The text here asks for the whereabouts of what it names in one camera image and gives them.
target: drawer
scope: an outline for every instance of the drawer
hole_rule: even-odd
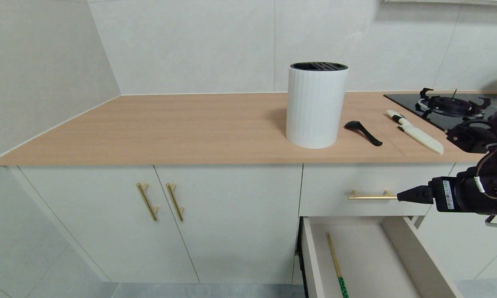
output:
[[[447,176],[454,164],[305,164],[300,197],[300,216],[425,215],[431,205],[392,199],[349,199],[394,196],[433,177]]]
[[[300,229],[309,298],[342,297],[326,233],[351,298],[462,298],[407,217],[303,217]]]

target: stove burner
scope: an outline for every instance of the stove burner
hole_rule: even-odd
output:
[[[465,101],[459,98],[455,98],[454,92],[453,96],[431,96],[429,97],[426,93],[432,89],[423,88],[419,93],[421,100],[415,104],[415,107],[423,112],[434,112],[441,115],[446,115],[449,117],[482,117],[482,110],[491,104],[491,100],[488,98],[481,98],[484,103],[477,105],[472,101]]]

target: gold handle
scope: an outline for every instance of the gold handle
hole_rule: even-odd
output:
[[[385,190],[382,196],[359,196],[358,192],[354,189],[351,191],[352,196],[348,196],[350,200],[397,200],[390,190]]]
[[[142,186],[141,183],[136,183],[136,187],[137,187],[140,195],[142,196],[144,203],[146,203],[147,210],[149,210],[149,214],[151,215],[152,220],[157,221],[156,215],[154,213],[156,213],[156,211],[158,211],[158,206],[154,206],[154,209],[151,209],[151,206],[149,205],[149,202],[147,200],[147,196],[144,192],[144,189],[147,189],[148,186],[149,185],[147,183],[145,183],[144,186]]]
[[[175,194],[173,194],[173,191],[175,191],[175,187],[177,187],[176,183],[166,183],[167,187],[167,192],[169,193],[169,196],[171,197],[171,201],[173,202],[173,206],[175,206],[175,211],[178,215],[178,220],[180,222],[183,222],[184,219],[182,218],[182,212],[184,212],[184,206],[178,207],[177,200],[175,198]]]

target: gray floor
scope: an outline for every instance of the gray floor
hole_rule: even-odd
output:
[[[476,279],[456,283],[464,298],[497,298],[497,279]]]
[[[497,298],[497,279],[458,281],[464,298]],[[293,285],[174,285],[122,283],[113,298],[304,298]]]

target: open drawer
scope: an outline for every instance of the open drawer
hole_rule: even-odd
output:
[[[350,298],[462,298],[407,217],[303,217],[300,229],[309,298],[342,297],[326,233]]]

